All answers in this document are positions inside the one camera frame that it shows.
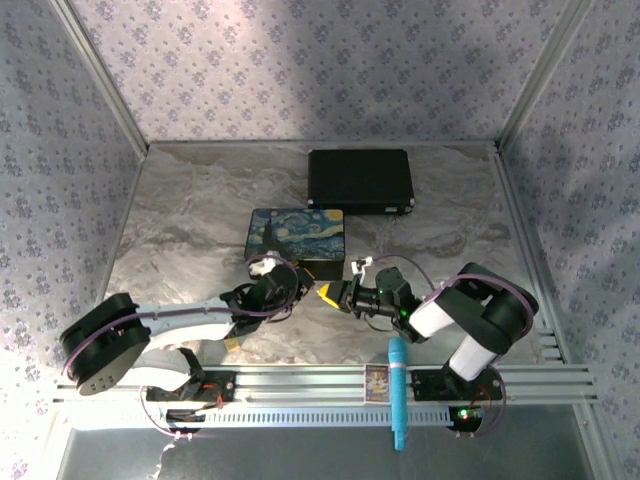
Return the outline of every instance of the small card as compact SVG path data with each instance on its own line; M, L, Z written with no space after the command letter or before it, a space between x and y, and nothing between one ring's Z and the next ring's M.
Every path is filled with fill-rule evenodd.
M390 403L389 365L364 366L364 403Z

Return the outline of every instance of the patterned wall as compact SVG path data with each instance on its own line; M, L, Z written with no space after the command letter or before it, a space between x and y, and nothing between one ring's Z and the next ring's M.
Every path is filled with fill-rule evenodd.
M148 141L492 139L564 0L74 0Z
M0 478L20 478L137 157L48 2L1 2L0 17Z
M640 478L640 4L588 15L510 153L578 358Z

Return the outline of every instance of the gray marble surface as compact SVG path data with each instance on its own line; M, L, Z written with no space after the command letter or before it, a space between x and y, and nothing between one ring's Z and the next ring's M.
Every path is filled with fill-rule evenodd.
M258 207L305 206L306 154L311 148L153 145L107 294L126 291L137 302L190 303L248 281L243 253L251 212ZM435 282L474 261L526 286L493 178L489 144L406 150L415 210L399 218L347 216L345 276L350 276L348 262L356 256L401 253L419 262ZM410 264L394 263L414 293L429 292ZM386 319L372 322L389 327ZM393 335L371 330L363 320L334 310L311 292L290 319L262 324L239 351L227 352L222 342L200 342L197 351L205 364L386 362ZM423 345L412 345L411 363L442 363L463 337L453 326ZM540 363L536 337L529 335L516 344L503 363Z

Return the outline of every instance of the blue marker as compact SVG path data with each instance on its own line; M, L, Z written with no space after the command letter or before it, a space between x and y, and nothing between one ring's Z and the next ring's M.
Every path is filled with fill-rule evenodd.
M391 370L391 431L395 434L396 450L404 450L407 434L407 362L409 350L401 338L389 342L389 369Z

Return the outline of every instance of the metal frame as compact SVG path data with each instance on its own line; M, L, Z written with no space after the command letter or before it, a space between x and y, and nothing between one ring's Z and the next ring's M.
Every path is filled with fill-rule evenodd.
M316 142L295 143L316 144ZM466 143L466 146L482 146L483 144L489 145L489 142L469 142ZM459 144L458 142L447 142L447 145L456 146ZM497 188L501 192L504 205L509 212L510 226L517 242L516 250L520 256L521 264L526 269L532 293L540 300L540 318L536 330L546 363L543 365L499 366L506 382L509 404L515 406L572 405L595 478L620 478L623 476L621 466L617 461L610 439L606 434L603 434L602 409L598 405L596 389L588 367L565 364L565 362L571 361L571 355L559 328L558 310L549 289L548 270L544 262L536 255L534 240L536 237L524 222L521 205L514 193L511 177L502 159L498 154L492 154L491 151L488 152L488 155L491 168L494 170ZM440 367L409 368L439 369ZM236 401L224 407L222 413L225 415L247 415L256 412L270 415L289 415L299 413L299 409L305 409L305 413L315 412L317 414L373 412L373 410L363 410L372 407L362 406L364 378L362 366L228 365L208 367L208 369L238 372ZM412 399L412 391L408 393L408 398ZM61 404L60 418L63 420L59 421L65 422L69 429L87 428L90 425L90 419L96 417L96 409L101 411L101 416L98 419L94 418L93 427L149 427L148 419L142 413L138 402L137 388L116 387L102 393L99 398L82 398L77 395L72 385L66 383L57 387L54 402ZM171 407L169 404L156 405L160 405L161 409ZM193 407L199 408L199 405L201 404L194 404ZM430 408L442 406L443 404L418 405L413 401L409 402L409 408L414 409L417 413L420 413L420 409L424 413ZM179 408L189 408L189 405L180 404ZM157 407L154 409L157 412L155 418L159 420L162 410L158 410ZM111 414L105 415L104 412L111 412ZM234 425L246 427L248 426L247 421L247 417L240 416L225 417L224 421L220 417L217 419L207 418L209 425L216 428L220 427L221 422L225 423L225 427ZM254 426L264 427L269 423L272 422L258 421L258 424Z
M68 0L49 0L49 3L60 17L69 38L78 48L80 57L93 77L96 86L102 92L107 105L113 111L127 139L138 155L146 154L148 144L111 78L109 70L93 47L87 30L80 20L80 15Z
M500 148L506 151L512 146L518 132L527 122L538 98L545 90L551 74L562 60L571 39L589 12L591 4L592 0L568 0L566 3L558 23L529 75L527 84L498 136Z
M537 235L525 222L521 202L513 189L512 177L500 154L493 155L492 163L496 178L502 187L505 205L509 210L514 236L518 242L518 251L522 259L521 263L527 269L534 296L539 300L540 312L538 315L544 325L553 332L562 361L571 363L573 361L572 354L558 320L560 310L551 294L550 286L553 285L553 280L547 265L536 255L536 251L540 250ZM606 431L602 406L600 404L575 404L573 410L595 478L624 478L620 459L615 452L609 433Z
M447 426L449 406L465 401L416 402L410 372L440 370L440 366L407 368L410 425ZM363 406L363 365L205 367L208 371L236 372L234 401L206 415L200 428L388 426L385 406ZM588 367L584 365L499 366L510 405L584 405L597 396ZM54 402L62 404L69 422L80 430L149 427L140 405L138 387L114 387L96 397L79 397L75 388L59 385ZM162 422L171 408L200 409L202 402L154 402L152 418ZM184 427L187 424L177 423Z
M67 444L74 430L74 425L65 415L65 410L53 408L50 419L40 461L34 465L33 478L58 479Z
M493 140L160 140L151 143L150 147L179 147L182 145L202 146L220 145L225 147L259 147L281 145L308 146L309 148L402 148L402 147L460 147L486 148L491 151Z
M113 272L113 266L116 263L118 249L120 248L120 242L122 242L122 236L124 235L124 229L127 225L127 219L129 218L129 212L131 212L131 206L133 205L133 199L136 195L136 190L138 189L138 182L140 182L142 167L144 166L144 161L146 160L146 158L146 152L140 155L140 161L138 162L136 173L133 176L133 182L131 183L131 187L129 189L129 195L127 195L127 203L125 204L124 211L122 212L122 216L120 217L120 223L118 224L116 238L114 239L113 245L111 247L111 252L109 252L109 261L107 262L104 276L102 277L102 281L100 282L98 295L96 296L96 299L94 301L95 307L97 307L98 304L100 304L104 300L104 296L107 293L107 287L109 286L111 272Z

